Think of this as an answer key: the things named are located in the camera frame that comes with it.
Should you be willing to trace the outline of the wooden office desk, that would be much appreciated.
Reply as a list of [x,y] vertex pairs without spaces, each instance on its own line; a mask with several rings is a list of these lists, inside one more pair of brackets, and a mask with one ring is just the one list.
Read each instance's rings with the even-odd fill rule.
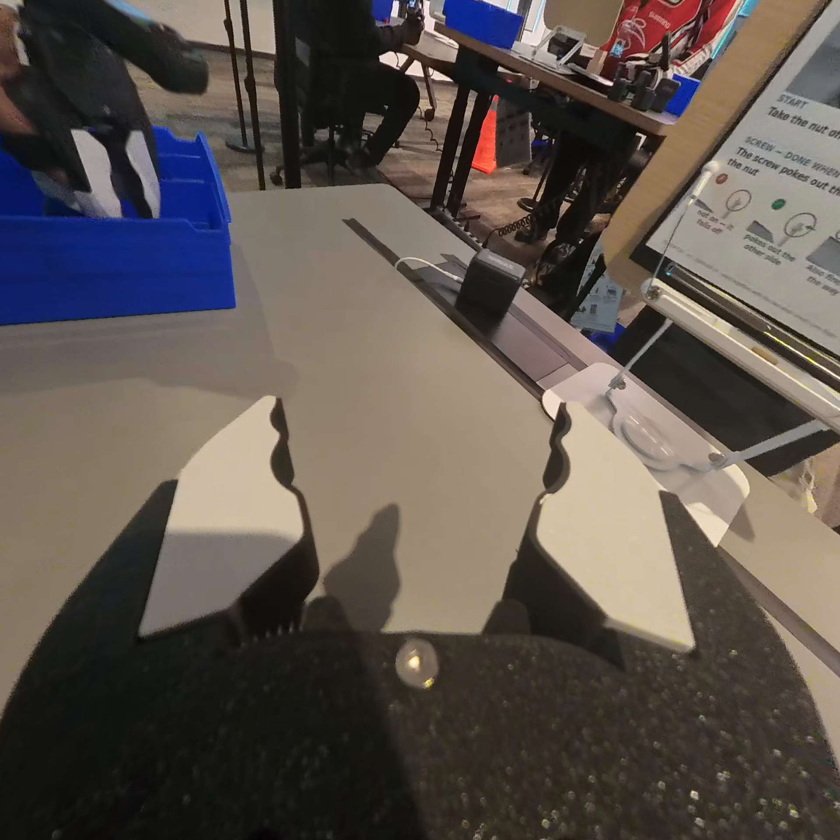
[[642,112],[610,100],[515,50],[487,45],[444,24],[437,26],[437,32],[457,45],[450,73],[457,91],[438,161],[431,214],[456,219],[494,98],[556,123],[622,162],[632,153],[636,134],[654,138],[656,150],[677,123],[675,115]]

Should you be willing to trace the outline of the black vertical pole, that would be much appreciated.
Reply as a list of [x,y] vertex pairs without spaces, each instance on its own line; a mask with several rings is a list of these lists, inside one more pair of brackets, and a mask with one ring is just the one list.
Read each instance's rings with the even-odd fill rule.
[[297,48],[291,2],[273,1],[276,58],[275,83],[280,111],[280,143],[283,184],[301,188],[299,115],[297,93]]

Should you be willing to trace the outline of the person's left hand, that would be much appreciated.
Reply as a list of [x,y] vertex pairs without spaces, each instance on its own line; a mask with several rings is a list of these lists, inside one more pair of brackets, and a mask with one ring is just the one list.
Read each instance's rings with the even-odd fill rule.
[[10,98],[7,88],[20,78],[22,65],[16,54],[3,60],[1,65],[1,134],[33,138],[38,136],[36,128],[27,120]]

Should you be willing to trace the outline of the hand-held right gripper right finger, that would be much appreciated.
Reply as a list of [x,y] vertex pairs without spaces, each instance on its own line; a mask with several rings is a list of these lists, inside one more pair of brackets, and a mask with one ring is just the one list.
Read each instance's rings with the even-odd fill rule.
[[660,488],[582,404],[560,405],[542,483],[503,591],[531,631],[594,654],[624,639],[692,653]]

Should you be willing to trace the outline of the black cube device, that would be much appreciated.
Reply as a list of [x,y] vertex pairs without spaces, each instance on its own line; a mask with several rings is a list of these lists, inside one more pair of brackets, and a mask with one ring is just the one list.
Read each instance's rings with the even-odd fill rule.
[[524,266],[483,248],[467,266],[455,308],[500,320],[508,313],[526,274]]

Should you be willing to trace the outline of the cluster of black gadgets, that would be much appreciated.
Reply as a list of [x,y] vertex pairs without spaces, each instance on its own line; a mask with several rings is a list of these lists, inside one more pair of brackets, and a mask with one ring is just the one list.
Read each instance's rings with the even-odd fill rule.
[[607,99],[640,112],[664,112],[680,87],[671,61],[671,42],[672,35],[666,33],[653,51],[622,60]]

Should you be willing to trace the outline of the printed instruction sheet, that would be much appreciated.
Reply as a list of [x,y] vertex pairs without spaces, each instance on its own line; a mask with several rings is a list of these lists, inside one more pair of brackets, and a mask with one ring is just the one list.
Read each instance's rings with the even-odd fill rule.
[[839,348],[839,6],[830,2],[641,252],[801,336]]

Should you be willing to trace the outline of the white printed floor sign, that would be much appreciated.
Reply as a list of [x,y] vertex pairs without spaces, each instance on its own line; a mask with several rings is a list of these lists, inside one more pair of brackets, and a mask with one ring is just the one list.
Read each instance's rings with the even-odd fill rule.
[[497,111],[496,164],[498,169],[529,163],[531,143],[529,112]]

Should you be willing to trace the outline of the blue storage bin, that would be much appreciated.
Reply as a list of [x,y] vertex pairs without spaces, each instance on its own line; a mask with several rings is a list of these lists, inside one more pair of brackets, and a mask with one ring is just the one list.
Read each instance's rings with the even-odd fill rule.
[[445,1],[447,28],[484,45],[511,49],[520,36],[524,17],[484,1]]

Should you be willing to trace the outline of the black office chair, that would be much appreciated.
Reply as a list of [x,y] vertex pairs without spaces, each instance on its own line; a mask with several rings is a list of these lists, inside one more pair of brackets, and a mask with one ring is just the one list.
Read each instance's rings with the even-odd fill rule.
[[359,107],[350,82],[369,62],[331,56],[295,37],[294,81],[301,147],[299,162],[326,165],[329,184],[335,184],[335,169],[346,165],[337,132],[343,130],[350,113]]

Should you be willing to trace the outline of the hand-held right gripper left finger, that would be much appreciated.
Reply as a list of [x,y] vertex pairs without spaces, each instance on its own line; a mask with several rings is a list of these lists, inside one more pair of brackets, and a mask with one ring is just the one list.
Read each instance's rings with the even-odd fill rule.
[[244,639],[296,629],[319,579],[279,397],[209,439],[177,477],[139,637],[218,618]]

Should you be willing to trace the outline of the blue plastic parts bin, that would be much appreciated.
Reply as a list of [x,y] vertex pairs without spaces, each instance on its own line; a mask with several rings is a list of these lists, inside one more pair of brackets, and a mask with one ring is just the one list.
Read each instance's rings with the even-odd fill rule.
[[214,153],[154,126],[161,218],[61,214],[1,154],[1,324],[236,307],[231,213]]

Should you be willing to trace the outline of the orange traffic cone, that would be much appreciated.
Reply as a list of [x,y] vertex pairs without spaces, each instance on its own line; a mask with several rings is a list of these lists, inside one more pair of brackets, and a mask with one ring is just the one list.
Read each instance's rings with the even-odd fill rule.
[[492,102],[481,124],[471,169],[489,175],[497,168],[497,107]]

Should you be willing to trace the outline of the blue white patterned bag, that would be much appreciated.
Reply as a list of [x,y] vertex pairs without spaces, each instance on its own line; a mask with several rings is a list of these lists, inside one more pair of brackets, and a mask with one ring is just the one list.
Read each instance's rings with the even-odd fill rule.
[[590,333],[614,334],[623,294],[624,289],[603,272],[577,307],[571,325]]

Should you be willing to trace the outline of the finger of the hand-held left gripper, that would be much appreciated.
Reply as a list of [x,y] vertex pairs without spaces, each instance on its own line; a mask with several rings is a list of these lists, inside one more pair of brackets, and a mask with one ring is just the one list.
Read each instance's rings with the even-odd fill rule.
[[131,207],[140,218],[161,216],[161,184],[154,143],[149,146],[139,129],[123,132],[121,160],[121,204]]
[[87,186],[74,187],[69,208],[83,216],[122,218],[122,200],[113,184],[113,166],[124,153],[123,133],[115,130],[72,129],[80,170]]

